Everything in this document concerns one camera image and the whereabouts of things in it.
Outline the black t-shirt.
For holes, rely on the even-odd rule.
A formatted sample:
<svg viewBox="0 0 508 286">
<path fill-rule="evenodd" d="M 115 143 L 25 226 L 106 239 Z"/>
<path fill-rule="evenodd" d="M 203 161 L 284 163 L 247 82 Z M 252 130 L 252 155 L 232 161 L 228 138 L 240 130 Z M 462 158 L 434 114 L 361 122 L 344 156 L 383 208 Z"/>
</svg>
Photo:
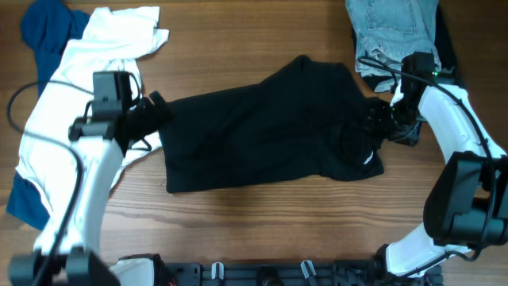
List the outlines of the black t-shirt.
<svg viewBox="0 0 508 286">
<path fill-rule="evenodd" d="M 381 139 L 349 70 L 298 56 L 260 83 L 176 100 L 160 130 L 170 193 L 381 175 Z"/>
</svg>

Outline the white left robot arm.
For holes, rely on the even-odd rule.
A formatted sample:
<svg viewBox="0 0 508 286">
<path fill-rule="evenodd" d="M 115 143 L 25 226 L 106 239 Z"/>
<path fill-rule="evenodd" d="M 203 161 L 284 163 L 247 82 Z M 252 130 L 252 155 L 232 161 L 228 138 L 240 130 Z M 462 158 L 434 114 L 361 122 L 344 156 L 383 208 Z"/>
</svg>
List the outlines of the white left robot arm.
<svg viewBox="0 0 508 286">
<path fill-rule="evenodd" d="M 110 189 L 128 150 L 171 120 L 159 93 L 140 90 L 128 71 L 97 71 L 84 111 L 69 126 L 64 144 L 32 131 L 25 135 L 65 149 L 74 158 L 74 187 L 63 210 L 54 212 L 29 255 L 12 258 L 13 285 L 152 285 L 154 263 L 134 258 L 107 266 L 98 255 Z"/>
</svg>

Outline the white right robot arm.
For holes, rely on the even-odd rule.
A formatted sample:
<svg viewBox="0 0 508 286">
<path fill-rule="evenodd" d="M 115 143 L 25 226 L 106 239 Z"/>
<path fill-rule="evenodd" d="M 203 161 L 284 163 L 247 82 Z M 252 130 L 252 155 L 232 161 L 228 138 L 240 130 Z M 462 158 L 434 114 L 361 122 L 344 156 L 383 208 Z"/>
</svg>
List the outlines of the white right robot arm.
<svg viewBox="0 0 508 286">
<path fill-rule="evenodd" d="M 466 90 L 436 70 L 430 53 L 414 52 L 398 70 L 370 56 L 358 61 L 390 72 L 396 83 L 391 102 L 372 104 L 367 130 L 408 145 L 426 122 L 445 160 L 422 224 L 378 250 L 370 280 L 408 283 L 450 258 L 473 262 L 485 248 L 506 244 L 507 154 L 483 127 Z"/>
</svg>

